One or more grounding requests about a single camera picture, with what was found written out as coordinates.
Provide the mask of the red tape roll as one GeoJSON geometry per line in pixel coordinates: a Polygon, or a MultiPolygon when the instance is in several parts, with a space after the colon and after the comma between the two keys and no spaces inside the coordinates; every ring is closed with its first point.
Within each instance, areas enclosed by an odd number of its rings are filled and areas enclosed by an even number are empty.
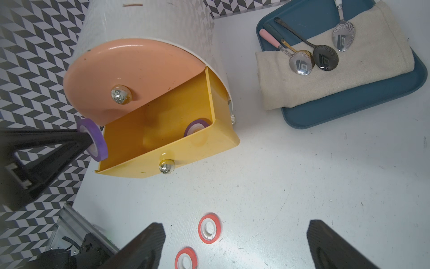
{"type": "Polygon", "coordinates": [[[198,259],[193,248],[185,247],[175,258],[175,269],[197,269],[198,259]]]}
{"type": "Polygon", "coordinates": [[[205,244],[216,242],[222,232],[220,219],[214,213],[203,216],[198,225],[198,234],[201,241],[205,244]]]}

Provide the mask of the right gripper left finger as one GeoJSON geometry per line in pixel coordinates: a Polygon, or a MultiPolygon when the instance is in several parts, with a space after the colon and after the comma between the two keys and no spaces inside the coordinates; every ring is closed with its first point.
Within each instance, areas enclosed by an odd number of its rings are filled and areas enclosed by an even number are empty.
{"type": "Polygon", "coordinates": [[[161,223],[150,224],[100,269],[157,269],[166,234],[161,223]]]}

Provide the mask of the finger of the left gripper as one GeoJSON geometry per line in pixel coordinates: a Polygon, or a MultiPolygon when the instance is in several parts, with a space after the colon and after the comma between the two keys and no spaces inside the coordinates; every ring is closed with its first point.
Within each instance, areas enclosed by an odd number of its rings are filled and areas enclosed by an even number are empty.
{"type": "Polygon", "coordinates": [[[58,176],[93,144],[88,133],[77,130],[1,130],[1,205],[23,208],[35,202],[58,176]],[[15,155],[24,149],[58,147],[23,164],[15,155]]]}

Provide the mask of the yellow drawer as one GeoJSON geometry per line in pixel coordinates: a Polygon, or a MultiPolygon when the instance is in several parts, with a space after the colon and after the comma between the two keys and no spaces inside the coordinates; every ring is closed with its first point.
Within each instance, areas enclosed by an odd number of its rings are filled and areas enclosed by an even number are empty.
{"type": "Polygon", "coordinates": [[[99,162],[97,174],[147,178],[172,161],[181,167],[239,145],[225,85],[210,69],[109,123],[104,128],[109,156],[99,162]],[[196,119],[211,125],[184,137],[196,119]]]}

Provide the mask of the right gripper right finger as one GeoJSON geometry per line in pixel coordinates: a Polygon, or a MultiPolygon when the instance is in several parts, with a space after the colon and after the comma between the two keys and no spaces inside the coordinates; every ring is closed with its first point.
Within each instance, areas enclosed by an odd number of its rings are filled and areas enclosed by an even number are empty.
{"type": "Polygon", "coordinates": [[[322,220],[311,220],[306,235],[317,269],[377,268],[322,220]]]}

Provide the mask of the orange top drawer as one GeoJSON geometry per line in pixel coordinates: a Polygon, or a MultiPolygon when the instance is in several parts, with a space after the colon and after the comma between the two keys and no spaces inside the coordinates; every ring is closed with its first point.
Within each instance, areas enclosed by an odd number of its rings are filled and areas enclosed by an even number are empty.
{"type": "Polygon", "coordinates": [[[119,39],[88,50],[70,66],[63,87],[84,117],[105,126],[204,71],[206,64],[174,45],[119,39]]]}

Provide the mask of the purple tape roll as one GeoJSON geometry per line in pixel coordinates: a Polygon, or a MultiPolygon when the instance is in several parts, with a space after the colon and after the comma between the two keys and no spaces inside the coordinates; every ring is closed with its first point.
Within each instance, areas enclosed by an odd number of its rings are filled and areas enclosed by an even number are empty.
{"type": "Polygon", "coordinates": [[[87,133],[92,144],[87,148],[88,154],[96,161],[101,162],[108,158],[109,152],[107,144],[99,126],[91,119],[81,119],[77,122],[77,130],[81,133],[87,133]]]}
{"type": "Polygon", "coordinates": [[[190,136],[198,131],[201,131],[209,127],[210,125],[211,124],[205,119],[196,119],[187,126],[186,130],[184,131],[184,137],[190,136]]]}

